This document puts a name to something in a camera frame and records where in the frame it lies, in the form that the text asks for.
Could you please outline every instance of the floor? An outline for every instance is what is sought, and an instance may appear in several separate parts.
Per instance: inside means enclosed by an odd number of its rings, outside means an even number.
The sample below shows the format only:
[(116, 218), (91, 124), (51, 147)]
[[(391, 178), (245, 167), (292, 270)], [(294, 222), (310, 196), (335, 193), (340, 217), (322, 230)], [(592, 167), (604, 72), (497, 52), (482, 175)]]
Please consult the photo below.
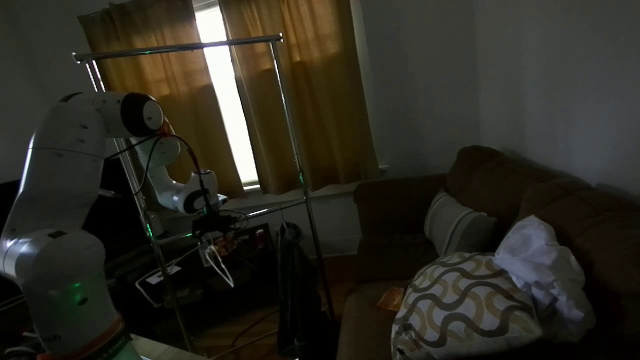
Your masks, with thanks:
[[(347, 288), (351, 287), (351, 256), (337, 256), (323, 260), (331, 311), (335, 326), (340, 325), (342, 308)], [(278, 305), (253, 306), (244, 313), (233, 313), (213, 326), (186, 326), (189, 335), (189, 352), (216, 358), (216, 360), (285, 360), (278, 352)]]

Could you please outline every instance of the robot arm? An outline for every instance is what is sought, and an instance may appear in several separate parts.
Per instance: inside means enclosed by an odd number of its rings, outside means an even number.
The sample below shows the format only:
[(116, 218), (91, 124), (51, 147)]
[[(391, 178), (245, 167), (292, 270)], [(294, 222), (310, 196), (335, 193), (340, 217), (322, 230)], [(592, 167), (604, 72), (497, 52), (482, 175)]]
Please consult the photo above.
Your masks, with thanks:
[[(0, 275), (19, 287), (51, 358), (103, 352), (138, 358), (110, 302), (103, 247), (81, 224), (98, 196), (106, 138), (146, 138), (164, 122), (160, 106), (143, 95), (75, 95), (51, 106), (31, 137), (0, 236)], [(200, 181), (200, 187), (172, 182), (160, 165), (149, 169), (147, 181), (160, 204), (172, 210), (200, 210), (202, 195), (216, 195), (213, 182), (207, 190)]]

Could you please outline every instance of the curtain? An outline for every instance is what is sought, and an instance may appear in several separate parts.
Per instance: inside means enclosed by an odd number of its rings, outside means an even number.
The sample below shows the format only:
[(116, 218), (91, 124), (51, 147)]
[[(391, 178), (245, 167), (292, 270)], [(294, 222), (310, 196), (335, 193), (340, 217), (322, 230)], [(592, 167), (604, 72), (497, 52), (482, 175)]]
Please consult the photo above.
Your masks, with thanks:
[[(91, 52), (200, 43), (191, 0), (110, 4), (80, 16), (80, 24)], [(200, 167), (216, 172), (219, 193), (241, 193), (202, 50), (110, 59), (98, 66), (107, 91), (143, 92), (160, 103)], [(184, 155), (167, 170), (174, 181), (186, 182), (194, 167)]]
[[(227, 38), (284, 34), (281, 75), (307, 187), (345, 184), (375, 175), (349, 2), (219, 0)], [(297, 184), (266, 46), (231, 48), (259, 187)]]

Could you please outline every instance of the clothing rack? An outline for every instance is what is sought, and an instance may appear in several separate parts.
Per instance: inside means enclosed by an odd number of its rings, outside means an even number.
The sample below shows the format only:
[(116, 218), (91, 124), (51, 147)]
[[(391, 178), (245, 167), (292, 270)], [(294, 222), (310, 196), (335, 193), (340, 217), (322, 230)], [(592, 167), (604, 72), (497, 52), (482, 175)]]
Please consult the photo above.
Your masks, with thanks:
[[(116, 50), (116, 52), (84, 52), (84, 55), (71, 52), (71, 56), (73, 56), (75, 64), (81, 64), (86, 68), (94, 91), (95, 92), (106, 92), (106, 87), (103, 87), (101, 77), (99, 77), (98, 61), (127, 59), (127, 56), (154, 56), (154, 55), (167, 55), (167, 52), (194, 52), (194, 50), (203, 50), (203, 48), (213, 48), (213, 46), (252, 46), (252, 45), (266, 45), (268, 46), (269, 56), (272, 56), (273, 77), (276, 77), (278, 91), (280, 91), (280, 104), (281, 104), (281, 111), (284, 111), (284, 122), (285, 122), (288, 138), (290, 138), (290, 144), (292, 144), (294, 165), (295, 165), (297, 181), (299, 181), (299, 189), (301, 189), (301, 202), (304, 202), (304, 209), (306, 209), (306, 218), (307, 218), (310, 233), (312, 233), (314, 253), (315, 253), (315, 258), (318, 258), (318, 270), (320, 270), (320, 283), (322, 283), (322, 291), (323, 291), (323, 301), (326, 301), (327, 317), (334, 320), (334, 306), (331, 306), (331, 297), (330, 297), (330, 288), (327, 288), (327, 281), (326, 281), (320, 236), (318, 236), (318, 228), (315, 228), (315, 220), (314, 220), (314, 210), (312, 210), (312, 204), (310, 204), (310, 190), (307, 190), (307, 182), (306, 182), (306, 172), (304, 172), (304, 167), (301, 167), (301, 161), (299, 161), (297, 131), (295, 131), (295, 124), (294, 124), (294, 119), (292, 119), (292, 112), (290, 112), (290, 106), (288, 106), (288, 95), (285, 95), (284, 77), (281, 77), (281, 61), (280, 61), (280, 50), (278, 50), (280, 43), (284, 43), (281, 34), (269, 34), (269, 36), (252, 36), (252, 38), (235, 38), (235, 40), (219, 40), (219, 43), (191, 43), (191, 45), (151, 46), (151, 48), (130, 48), (130, 50)], [(117, 151), (125, 149), (124, 141), (116, 141), (116, 149)], [(131, 159), (130, 156), (122, 156), (120, 161), (122, 161), (122, 167), (124, 167), (124, 172), (127, 177), (130, 187), (138, 189), (141, 182), (138, 181), (138, 177), (133, 172)], [(151, 233), (149, 218), (147, 218), (147, 214), (143, 210), (143, 204), (141, 204), (141, 201), (138, 196), (135, 196), (135, 207), (138, 207), (139, 220), (146, 227), (146, 234), (151, 241), (151, 248), (154, 248), (154, 253), (158, 256), (160, 273), (169, 284), (167, 267), (165, 267), (165, 262), (162, 258), (162, 253), (158, 248), (156, 234)], [(174, 313), (175, 313), (182, 336), (186, 341), (186, 349), (191, 350), (191, 344), (189, 344), (182, 315), (178, 311), (179, 305), (178, 305), (178, 299), (175, 299), (172, 287), (169, 287), (169, 299), (174, 302)]]

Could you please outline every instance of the window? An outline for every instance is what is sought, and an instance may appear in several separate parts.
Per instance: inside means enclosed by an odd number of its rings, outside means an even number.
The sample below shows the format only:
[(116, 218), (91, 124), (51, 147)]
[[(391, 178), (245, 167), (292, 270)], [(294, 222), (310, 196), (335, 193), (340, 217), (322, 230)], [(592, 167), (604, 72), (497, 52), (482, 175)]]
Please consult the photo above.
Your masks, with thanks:
[[(195, 24), (197, 24), (202, 43), (227, 40), (219, 7), (210, 4), (195, 10)], [(244, 111), (241, 111), (241, 103), (235, 87), (230, 50), (227, 46), (210, 46), (210, 48), (203, 48), (203, 59), (216, 88), (222, 122), (233, 155), (233, 163), (238, 167), (241, 187), (245, 190), (258, 189), (259, 184), (258, 184), (255, 161), (253, 161), (245, 119), (244, 119)]]

